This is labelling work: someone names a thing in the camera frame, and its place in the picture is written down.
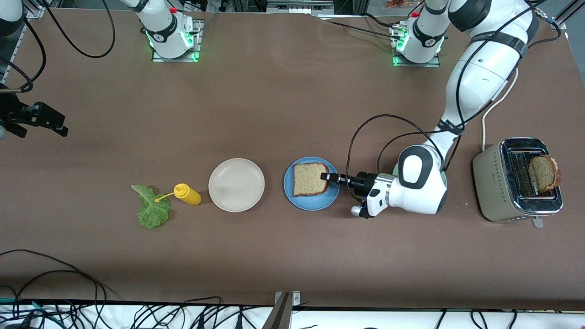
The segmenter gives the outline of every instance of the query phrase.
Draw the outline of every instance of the blue plate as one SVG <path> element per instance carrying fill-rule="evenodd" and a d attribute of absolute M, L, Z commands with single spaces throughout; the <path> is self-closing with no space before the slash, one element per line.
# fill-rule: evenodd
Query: blue plate
<path fill-rule="evenodd" d="M 284 174 L 284 193 L 287 195 L 287 198 L 292 202 L 293 205 L 296 205 L 303 210 L 315 211 L 325 209 L 329 207 L 333 201 L 335 201 L 335 198 L 339 194 L 339 185 L 335 183 L 329 183 L 327 191 L 316 196 L 294 197 L 294 165 L 311 162 L 324 163 L 327 165 L 327 168 L 329 168 L 330 173 L 337 172 L 333 165 L 325 159 L 321 159 L 320 157 L 316 156 L 303 157 L 302 159 L 298 159 L 297 161 L 293 162 L 291 166 L 288 167 L 287 172 Z"/>

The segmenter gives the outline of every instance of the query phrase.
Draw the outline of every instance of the bread slice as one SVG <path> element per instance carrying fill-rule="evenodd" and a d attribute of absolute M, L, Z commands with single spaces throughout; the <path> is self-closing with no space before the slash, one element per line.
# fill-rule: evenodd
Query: bread slice
<path fill-rule="evenodd" d="M 329 182 L 321 179 L 321 173 L 329 173 L 324 163 L 300 163 L 294 165 L 294 196 L 316 196 L 327 191 Z"/>
<path fill-rule="evenodd" d="M 535 156 L 528 165 L 530 178 L 540 192 L 550 191 L 560 184 L 560 170 L 556 161 L 549 155 Z"/>

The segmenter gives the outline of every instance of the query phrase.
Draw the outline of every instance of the green leaf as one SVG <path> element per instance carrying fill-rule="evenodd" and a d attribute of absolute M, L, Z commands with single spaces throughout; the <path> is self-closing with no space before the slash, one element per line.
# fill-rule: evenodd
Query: green leaf
<path fill-rule="evenodd" d="M 166 198 L 160 202 L 154 202 L 154 199 L 160 198 L 164 194 L 155 196 L 154 191 L 146 185 L 131 185 L 130 187 L 138 193 L 138 198 L 142 200 L 138 211 L 138 224 L 146 228 L 155 228 L 168 221 L 171 203 Z"/>

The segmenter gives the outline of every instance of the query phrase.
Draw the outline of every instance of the yellow bottle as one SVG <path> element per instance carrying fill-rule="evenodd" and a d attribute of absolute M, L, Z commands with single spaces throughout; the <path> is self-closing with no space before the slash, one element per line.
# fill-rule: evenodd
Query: yellow bottle
<path fill-rule="evenodd" d="M 173 194 L 180 200 L 183 200 L 184 202 L 190 205 L 198 205 L 199 203 L 201 203 L 201 195 L 192 188 L 190 188 L 189 185 L 183 183 L 177 184 L 173 189 L 172 193 L 154 199 L 154 202 L 160 202 L 161 199 L 164 199 L 168 196 L 172 196 Z"/>

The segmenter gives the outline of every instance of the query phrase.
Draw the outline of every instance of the tabletop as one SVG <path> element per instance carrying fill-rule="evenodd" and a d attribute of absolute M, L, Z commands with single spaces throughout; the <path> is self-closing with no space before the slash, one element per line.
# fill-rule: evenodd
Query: tabletop
<path fill-rule="evenodd" d="M 81 49 L 107 49 L 104 11 L 54 11 Z M 344 190 L 325 210 L 295 208 L 283 192 L 287 167 L 319 156 L 344 171 L 351 136 L 373 115 L 401 115 L 432 129 L 468 36 L 448 30 L 440 68 L 393 67 L 381 36 L 309 15 L 220 13 L 205 29 L 199 62 L 153 63 L 137 16 L 112 14 L 116 45 L 102 59 L 76 53 L 48 15 L 33 22 L 47 67 L 19 98 L 62 112 L 69 135 L 31 128 L 24 139 L 0 142 L 3 251 L 27 248 L 73 263 L 118 300 L 216 294 L 227 303 L 270 304 L 275 291 L 298 290 L 320 306 L 585 307 L 585 94 L 565 38 L 530 50 L 514 89 L 487 118 L 489 145 L 534 136 L 560 164 L 565 207 L 544 229 L 480 214 L 471 167 L 480 153 L 479 119 L 468 124 L 447 173 L 440 213 L 389 208 L 364 220 L 350 214 L 355 202 Z M 367 18 L 340 21 L 384 32 Z M 543 24 L 537 38 L 552 35 Z M 29 73 L 40 65 L 30 33 L 15 63 Z M 12 71 L 7 84 L 20 83 Z M 350 172 L 374 172 L 382 146 L 410 131 L 388 118 L 368 124 Z M 423 141 L 397 141 L 382 171 Z M 213 169 L 234 157 L 254 161 L 266 180 L 262 199 L 243 213 L 220 210 L 207 192 Z M 141 227 L 130 185 L 168 193 L 178 183 L 200 191 L 202 204 L 174 199 L 169 222 Z M 55 268 L 32 255 L 9 255 L 0 277 L 19 286 Z M 83 279 L 55 274 L 23 297 L 92 293 Z"/>

